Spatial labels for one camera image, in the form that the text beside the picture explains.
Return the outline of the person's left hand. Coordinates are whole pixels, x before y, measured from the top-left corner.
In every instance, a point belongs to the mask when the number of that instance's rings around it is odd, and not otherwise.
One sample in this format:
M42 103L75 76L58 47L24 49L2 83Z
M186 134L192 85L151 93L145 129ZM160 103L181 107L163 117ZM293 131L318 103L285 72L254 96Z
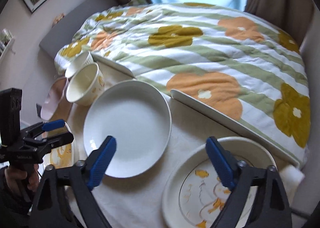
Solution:
M21 195L20 189L18 188L17 181L28 179L28 190L32 192L36 192L39 186L39 175L38 175L39 165L34 165L34 173L28 178L28 174L26 171L21 171L20 169L13 168L9 166L5 169L5 180L7 182L8 188L11 190L13 194Z

